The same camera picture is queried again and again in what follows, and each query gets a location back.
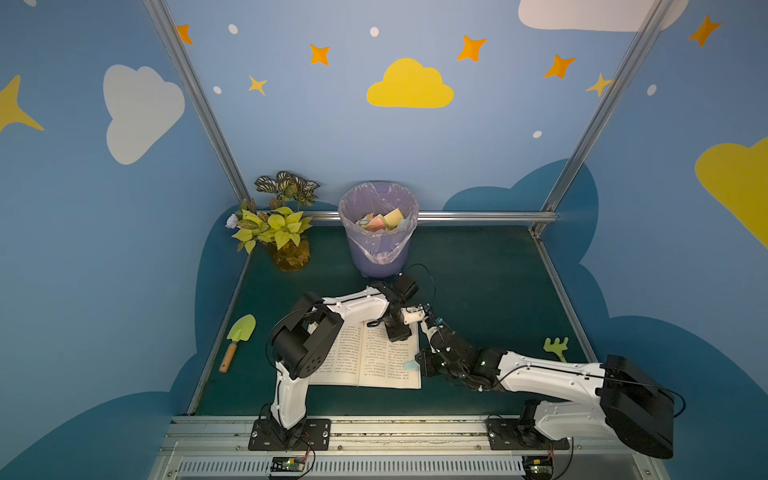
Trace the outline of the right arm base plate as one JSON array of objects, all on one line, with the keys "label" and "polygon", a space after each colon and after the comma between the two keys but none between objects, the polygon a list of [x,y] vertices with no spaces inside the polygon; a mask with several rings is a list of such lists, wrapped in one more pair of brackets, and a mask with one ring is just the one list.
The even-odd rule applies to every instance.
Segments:
[{"label": "right arm base plate", "polygon": [[484,424],[490,448],[494,451],[570,449],[567,439],[551,440],[531,426],[519,426],[517,418],[491,415],[485,419]]}]

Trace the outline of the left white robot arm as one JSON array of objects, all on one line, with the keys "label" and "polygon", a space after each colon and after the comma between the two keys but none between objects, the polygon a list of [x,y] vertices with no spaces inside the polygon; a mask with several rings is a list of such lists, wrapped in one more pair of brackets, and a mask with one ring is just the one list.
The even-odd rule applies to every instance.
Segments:
[{"label": "left white robot arm", "polygon": [[311,385],[408,389],[421,387],[417,323],[425,308],[405,275],[341,296],[305,294],[269,335],[277,371],[271,422],[295,435],[307,416]]}]

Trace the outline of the magazine book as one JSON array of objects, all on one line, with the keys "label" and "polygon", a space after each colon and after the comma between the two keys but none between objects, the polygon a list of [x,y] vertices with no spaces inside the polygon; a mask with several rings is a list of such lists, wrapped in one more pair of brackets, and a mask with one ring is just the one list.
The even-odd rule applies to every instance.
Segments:
[{"label": "magazine book", "polygon": [[403,365],[419,352],[415,325],[412,335],[390,342],[383,325],[345,323],[320,368],[309,377],[310,385],[354,386],[389,389],[421,388],[419,370],[406,371]]}]

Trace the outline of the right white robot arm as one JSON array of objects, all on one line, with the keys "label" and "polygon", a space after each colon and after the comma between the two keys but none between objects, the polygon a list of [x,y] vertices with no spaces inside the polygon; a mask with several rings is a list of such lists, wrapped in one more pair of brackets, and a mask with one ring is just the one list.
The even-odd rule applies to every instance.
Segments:
[{"label": "right white robot arm", "polygon": [[445,375],[478,392],[539,395],[520,415],[528,441],[611,438],[658,459],[674,454],[675,398],[630,360],[563,363],[511,350],[477,350],[444,324],[423,327],[428,348],[416,356],[425,376]]}]

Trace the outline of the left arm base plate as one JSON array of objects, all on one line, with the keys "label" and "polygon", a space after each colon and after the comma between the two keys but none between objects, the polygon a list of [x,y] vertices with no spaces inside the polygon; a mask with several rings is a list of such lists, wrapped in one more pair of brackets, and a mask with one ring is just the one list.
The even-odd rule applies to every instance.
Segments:
[{"label": "left arm base plate", "polygon": [[291,429],[283,428],[274,417],[254,422],[248,442],[249,451],[314,451],[329,448],[332,423],[329,419],[303,419]]}]

